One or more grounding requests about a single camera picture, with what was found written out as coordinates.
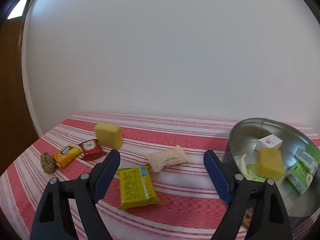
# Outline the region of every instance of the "twine ball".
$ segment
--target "twine ball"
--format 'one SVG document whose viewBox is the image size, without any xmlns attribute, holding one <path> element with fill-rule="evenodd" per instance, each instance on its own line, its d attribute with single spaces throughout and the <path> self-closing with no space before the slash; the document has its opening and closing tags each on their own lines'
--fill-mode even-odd
<svg viewBox="0 0 320 240">
<path fill-rule="evenodd" d="M 57 169 L 57 165 L 56 165 L 55 160 L 47 152 L 44 152 L 43 154 L 41 154 L 40 164 L 41 164 L 43 171 L 47 174 L 53 173 Z"/>
</svg>

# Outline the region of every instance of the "blue gripper pad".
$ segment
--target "blue gripper pad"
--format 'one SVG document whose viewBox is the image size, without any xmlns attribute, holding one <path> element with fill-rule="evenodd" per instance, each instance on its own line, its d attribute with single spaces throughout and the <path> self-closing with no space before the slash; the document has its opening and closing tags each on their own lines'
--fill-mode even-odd
<svg viewBox="0 0 320 240">
<path fill-rule="evenodd" d="M 116 150 L 112 150 L 109 154 L 111 153 L 113 154 L 113 156 L 101 172 L 95 184 L 95 192 L 92 196 L 92 199 L 95 203 L 104 198 L 110 186 L 110 183 L 120 165 L 120 153 Z"/>
<path fill-rule="evenodd" d="M 232 201 L 230 185 L 209 151 L 204 153 L 203 163 L 219 197 L 230 204 Z"/>
</svg>

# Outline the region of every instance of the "yellow-orange snack bag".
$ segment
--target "yellow-orange snack bag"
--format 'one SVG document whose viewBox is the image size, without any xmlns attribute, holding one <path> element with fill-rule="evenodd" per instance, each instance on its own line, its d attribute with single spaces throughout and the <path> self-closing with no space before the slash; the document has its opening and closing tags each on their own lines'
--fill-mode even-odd
<svg viewBox="0 0 320 240">
<path fill-rule="evenodd" d="M 53 158 L 56 161 L 56 165 L 59 168 L 62 168 L 71 163 L 71 161 L 77 158 L 80 153 L 82 153 L 81 149 L 72 144 L 68 144 L 61 151 L 53 155 Z"/>
<path fill-rule="evenodd" d="M 121 205 L 118 209 L 161 203 L 153 188 L 149 166 L 118 169 Z"/>
</svg>

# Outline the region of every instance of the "wooden door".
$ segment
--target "wooden door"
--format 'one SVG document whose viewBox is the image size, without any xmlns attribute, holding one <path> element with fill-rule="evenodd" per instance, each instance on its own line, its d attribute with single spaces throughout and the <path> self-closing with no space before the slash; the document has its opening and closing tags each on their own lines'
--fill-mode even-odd
<svg viewBox="0 0 320 240">
<path fill-rule="evenodd" d="M 38 139 L 21 73 L 22 33 L 30 1 L 22 16 L 7 20 L 0 29 L 0 175 Z"/>
</svg>

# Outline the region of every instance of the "yellow sponge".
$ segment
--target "yellow sponge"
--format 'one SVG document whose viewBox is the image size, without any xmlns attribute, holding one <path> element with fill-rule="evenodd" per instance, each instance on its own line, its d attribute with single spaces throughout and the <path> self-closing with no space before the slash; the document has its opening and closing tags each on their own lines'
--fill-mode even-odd
<svg viewBox="0 0 320 240">
<path fill-rule="evenodd" d="M 94 127 L 94 132 L 100 145 L 111 149 L 119 149 L 122 146 L 122 133 L 119 125 L 99 122 Z"/>
<path fill-rule="evenodd" d="M 257 174 L 279 180 L 285 175 L 281 152 L 273 148 L 260 148 L 257 156 Z"/>
</svg>

